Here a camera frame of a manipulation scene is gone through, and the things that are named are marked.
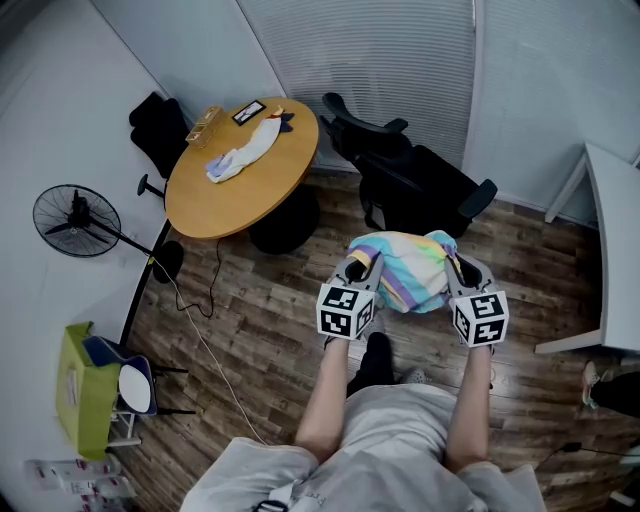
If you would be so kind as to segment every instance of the fan base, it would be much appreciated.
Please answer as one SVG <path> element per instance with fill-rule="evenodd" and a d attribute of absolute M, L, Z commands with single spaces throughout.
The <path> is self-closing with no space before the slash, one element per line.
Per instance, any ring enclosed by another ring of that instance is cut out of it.
<path fill-rule="evenodd" d="M 165 274 L 159 265 L 153 265 L 153 277 L 156 278 L 156 281 L 162 284 L 168 283 L 169 278 L 167 274 L 175 281 L 178 272 L 180 272 L 180 267 L 182 267 L 182 259 L 184 257 L 184 249 L 182 246 L 178 242 L 170 240 L 163 244 L 162 247 L 153 254 L 153 257 L 159 261 L 167 271 Z"/>

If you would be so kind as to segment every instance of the colorful cloth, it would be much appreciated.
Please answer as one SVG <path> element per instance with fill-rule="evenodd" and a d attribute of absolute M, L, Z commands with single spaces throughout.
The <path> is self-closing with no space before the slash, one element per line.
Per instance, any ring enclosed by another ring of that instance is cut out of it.
<path fill-rule="evenodd" d="M 376 256 L 384 258 L 378 292 L 385 304 L 397 311 L 427 313 L 446 304 L 448 281 L 444 262 L 456 258 L 456 241 L 444 231 L 425 236 L 382 231 L 356 238 L 349 246 L 366 268 Z"/>

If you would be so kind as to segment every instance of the fan blade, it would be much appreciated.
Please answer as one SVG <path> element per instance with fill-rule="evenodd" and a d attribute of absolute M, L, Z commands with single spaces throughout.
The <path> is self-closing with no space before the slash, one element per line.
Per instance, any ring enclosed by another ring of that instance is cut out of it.
<path fill-rule="evenodd" d="M 82 230 L 89 236 L 92 236 L 93 238 L 95 238 L 96 240 L 98 240 L 99 242 L 102 242 L 103 244 L 108 244 L 109 242 L 107 242 L 104 238 L 102 238 L 101 236 L 96 235 L 93 231 L 89 231 L 87 228 L 82 228 Z"/>
<path fill-rule="evenodd" d="M 60 224 L 59 226 L 56 226 L 55 228 L 51 228 L 50 230 L 45 232 L 45 235 L 53 235 L 55 233 L 60 233 L 60 231 L 64 231 L 65 229 L 69 229 L 71 227 L 71 224 L 69 224 L 68 222 L 65 222 L 64 224 Z"/>

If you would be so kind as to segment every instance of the power cord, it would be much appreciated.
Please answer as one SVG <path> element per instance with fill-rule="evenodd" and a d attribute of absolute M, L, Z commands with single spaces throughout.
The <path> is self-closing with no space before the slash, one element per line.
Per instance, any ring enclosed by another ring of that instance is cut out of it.
<path fill-rule="evenodd" d="M 224 381 L 227 383 L 227 386 L 229 387 L 229 391 L 231 392 L 231 396 L 233 397 L 233 399 L 235 400 L 238 408 L 240 409 L 240 412 L 242 413 L 242 415 L 244 416 L 245 421 L 247 422 L 247 425 L 249 425 L 249 428 L 251 429 L 251 431 L 253 432 L 253 434 L 256 436 L 256 438 L 265 446 L 268 446 L 267 443 L 264 441 L 264 439 L 262 439 L 260 437 L 260 434 L 258 434 L 258 432 L 256 432 L 256 429 L 253 428 L 253 424 L 251 423 L 251 421 L 249 420 L 249 416 L 247 416 L 247 413 L 244 410 L 244 407 L 242 407 L 242 404 L 240 404 L 240 400 L 238 400 L 238 397 L 236 396 L 235 392 L 233 391 L 233 387 L 231 386 L 231 383 L 229 382 L 229 379 L 227 379 L 227 376 L 224 374 L 224 371 L 222 370 L 222 366 L 220 365 L 220 362 L 218 361 L 218 358 L 213 354 L 213 352 L 211 351 L 211 349 L 209 348 L 209 345 L 207 344 L 206 341 L 204 341 L 204 338 L 202 337 L 202 334 L 200 334 L 200 329 L 198 329 L 198 327 L 196 326 L 196 324 L 193 322 L 193 318 L 191 318 L 191 313 L 189 312 L 189 307 L 193 306 L 194 304 L 191 304 L 190 306 L 187 306 L 184 302 L 184 299 L 182 298 L 182 294 L 180 293 L 180 290 L 178 289 L 178 285 L 176 284 L 176 282 L 171 279 L 171 277 L 169 276 L 169 273 L 166 271 L 166 269 L 162 266 L 162 264 L 160 264 L 159 261 L 155 261 L 155 264 L 157 264 L 163 271 L 164 273 L 167 275 L 167 277 L 169 278 L 169 281 L 171 281 L 173 283 L 173 286 L 176 289 L 176 294 L 178 295 L 178 297 L 180 297 L 180 301 L 182 302 L 183 308 L 179 311 L 186 311 L 187 312 L 187 316 L 189 317 L 189 322 L 191 322 L 191 325 L 193 325 L 193 328 L 196 330 L 196 332 L 198 333 L 198 338 L 200 338 L 200 341 L 202 342 L 202 344 L 204 345 L 204 347 L 207 349 L 207 351 L 209 352 L 209 354 L 211 354 L 211 357 L 213 358 L 213 360 L 216 363 L 216 366 L 218 367 L 218 370 L 220 371 L 220 375 L 222 375 L 222 378 L 224 379 Z"/>
<path fill-rule="evenodd" d="M 640 457 L 640 454 L 627 455 L 626 453 L 607 452 L 604 450 L 592 450 L 591 448 L 583 448 L 582 443 L 574 442 L 574 443 L 567 443 L 561 446 L 560 448 L 558 448 L 557 450 L 554 450 L 553 452 L 551 452 L 546 459 L 544 459 L 540 464 L 538 464 L 538 466 L 536 467 L 536 471 L 540 469 L 542 466 L 544 466 L 547 463 L 547 461 L 558 452 L 575 453 L 579 451 L 592 452 L 592 453 L 604 453 L 605 455 L 619 455 L 620 457 Z"/>
<path fill-rule="evenodd" d="M 184 301 L 182 301 L 182 305 L 184 307 L 181 308 L 178 305 L 178 295 L 180 294 L 180 292 L 178 291 L 178 286 L 176 285 L 176 309 L 178 311 L 185 311 L 185 310 L 187 310 L 189 308 L 197 307 L 198 311 L 200 311 L 200 314 L 203 317 L 209 319 L 209 318 L 211 318 L 213 316 L 213 310 L 214 310 L 214 307 L 215 307 L 215 301 L 213 300 L 213 285 L 216 284 L 216 279 L 218 279 L 218 273 L 220 272 L 220 267 L 222 266 L 222 260 L 220 259 L 220 240 L 222 240 L 222 239 L 218 238 L 218 241 L 216 242 L 216 260 L 217 260 L 217 263 L 218 263 L 218 267 L 216 268 L 216 272 L 213 275 L 213 280 L 211 281 L 211 286 L 209 286 L 209 305 L 210 305 L 209 309 L 211 309 L 211 313 L 206 314 L 204 311 L 202 311 L 202 308 L 200 307 L 200 304 L 197 304 L 195 302 L 193 304 L 189 304 L 188 306 L 186 306 L 186 305 L 184 305 Z"/>

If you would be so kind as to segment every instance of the gray shirt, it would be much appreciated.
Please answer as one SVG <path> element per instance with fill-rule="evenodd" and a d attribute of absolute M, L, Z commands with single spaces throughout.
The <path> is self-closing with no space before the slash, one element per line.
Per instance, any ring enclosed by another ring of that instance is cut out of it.
<path fill-rule="evenodd" d="M 234 439 L 187 494 L 182 512 L 545 510 L 531 466 L 510 475 L 489 462 L 444 468 L 455 397 L 433 386 L 365 388 L 347 400 L 339 450 L 324 464 L 307 450 Z"/>

